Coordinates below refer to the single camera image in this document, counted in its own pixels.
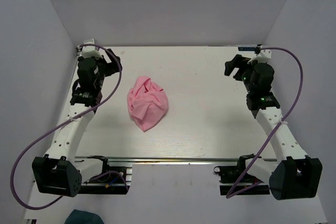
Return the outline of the pink t-shirt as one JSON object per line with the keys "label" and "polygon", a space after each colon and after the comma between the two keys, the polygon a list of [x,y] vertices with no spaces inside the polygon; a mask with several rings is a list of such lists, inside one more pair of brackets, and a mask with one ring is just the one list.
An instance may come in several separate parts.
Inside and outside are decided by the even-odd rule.
{"label": "pink t-shirt", "polygon": [[139,76],[127,95],[128,113],[135,124],[146,132],[159,123],[169,109],[163,88],[147,76]]}

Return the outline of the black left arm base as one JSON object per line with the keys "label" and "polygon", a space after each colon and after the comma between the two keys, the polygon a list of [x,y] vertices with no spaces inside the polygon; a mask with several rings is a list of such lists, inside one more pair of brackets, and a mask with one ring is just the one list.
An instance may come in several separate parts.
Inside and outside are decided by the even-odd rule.
{"label": "black left arm base", "polygon": [[82,176],[79,194],[126,195],[132,179],[132,164],[104,156],[75,159]]}

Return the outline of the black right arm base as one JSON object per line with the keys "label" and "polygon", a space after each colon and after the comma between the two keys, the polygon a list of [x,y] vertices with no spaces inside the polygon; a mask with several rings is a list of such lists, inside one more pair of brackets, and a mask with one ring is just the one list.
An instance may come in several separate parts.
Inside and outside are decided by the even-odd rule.
{"label": "black right arm base", "polygon": [[[236,165],[224,165],[224,166],[215,166],[213,171],[216,175],[220,177],[220,195],[226,196],[234,184],[234,182],[239,178],[241,173],[245,170],[246,164],[245,161],[252,159],[255,155],[243,155],[241,156]],[[259,180],[249,174],[244,175],[242,180],[239,182],[239,184],[235,187],[233,190],[233,193],[245,189],[250,185],[254,185],[258,183]],[[247,191],[244,191],[240,194],[241,195],[270,195],[269,187],[266,184],[261,183],[260,185],[257,185],[256,187],[249,189]]]}

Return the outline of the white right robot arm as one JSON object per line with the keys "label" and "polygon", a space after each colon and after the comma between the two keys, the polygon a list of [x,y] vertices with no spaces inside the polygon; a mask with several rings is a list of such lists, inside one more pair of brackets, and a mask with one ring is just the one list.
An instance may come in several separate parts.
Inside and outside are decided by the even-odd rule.
{"label": "white right robot arm", "polygon": [[233,189],[224,194],[272,194],[276,200],[313,198],[317,194],[322,173],[318,158],[311,158],[295,140],[284,117],[280,104],[271,91],[275,71],[267,58],[250,59],[235,55],[225,63],[224,74],[234,69],[236,81],[243,82],[246,103],[261,125],[273,148],[277,165],[262,159],[260,154],[241,156],[235,166],[219,167],[220,182]]}

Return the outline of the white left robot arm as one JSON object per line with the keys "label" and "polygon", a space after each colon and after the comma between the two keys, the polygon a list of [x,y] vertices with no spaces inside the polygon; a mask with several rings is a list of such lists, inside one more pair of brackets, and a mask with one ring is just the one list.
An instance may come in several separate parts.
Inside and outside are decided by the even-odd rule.
{"label": "white left robot arm", "polygon": [[96,49],[82,51],[78,58],[77,76],[71,91],[66,125],[60,128],[43,157],[35,157],[32,168],[41,193],[74,197],[82,183],[93,179],[104,182],[111,168],[102,156],[90,156],[75,161],[79,143],[102,100],[104,79],[122,71],[120,58],[111,49],[106,51],[110,61]]}

